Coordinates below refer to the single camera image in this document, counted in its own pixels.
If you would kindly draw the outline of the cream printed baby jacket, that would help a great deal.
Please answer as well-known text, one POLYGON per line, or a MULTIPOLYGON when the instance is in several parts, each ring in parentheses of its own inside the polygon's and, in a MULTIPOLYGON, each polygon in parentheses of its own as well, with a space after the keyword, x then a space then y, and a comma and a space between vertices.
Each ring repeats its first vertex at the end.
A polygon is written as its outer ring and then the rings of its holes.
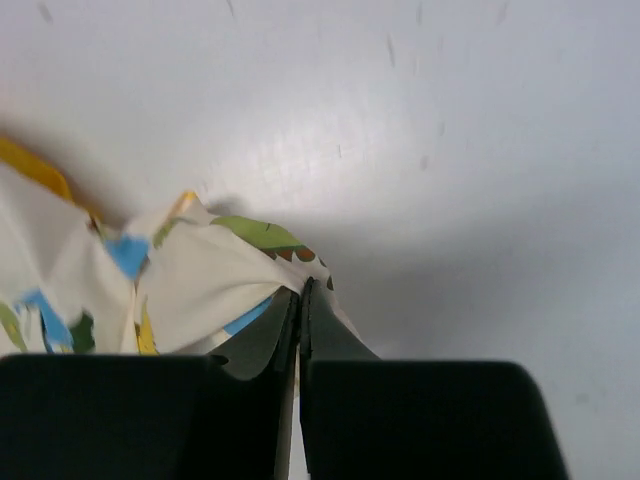
POLYGON ((121 228, 52 166, 1 142, 1 352, 203 353, 326 263, 283 227, 216 215, 192 192, 121 228))

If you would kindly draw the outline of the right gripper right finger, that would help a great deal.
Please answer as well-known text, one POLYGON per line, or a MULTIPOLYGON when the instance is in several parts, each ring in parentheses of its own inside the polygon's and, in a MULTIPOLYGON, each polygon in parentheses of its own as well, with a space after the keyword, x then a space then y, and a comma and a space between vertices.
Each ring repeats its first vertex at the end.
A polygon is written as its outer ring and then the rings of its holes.
POLYGON ((541 392, 502 361, 383 360, 309 280, 300 421, 314 479, 564 479, 541 392))

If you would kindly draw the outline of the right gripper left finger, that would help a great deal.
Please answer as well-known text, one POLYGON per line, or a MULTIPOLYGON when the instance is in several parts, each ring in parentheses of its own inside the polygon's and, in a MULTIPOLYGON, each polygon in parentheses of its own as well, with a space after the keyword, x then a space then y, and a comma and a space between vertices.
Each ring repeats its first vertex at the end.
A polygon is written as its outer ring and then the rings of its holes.
POLYGON ((297 313, 298 296, 280 290, 204 355, 4 359, 2 477, 284 477, 297 313))

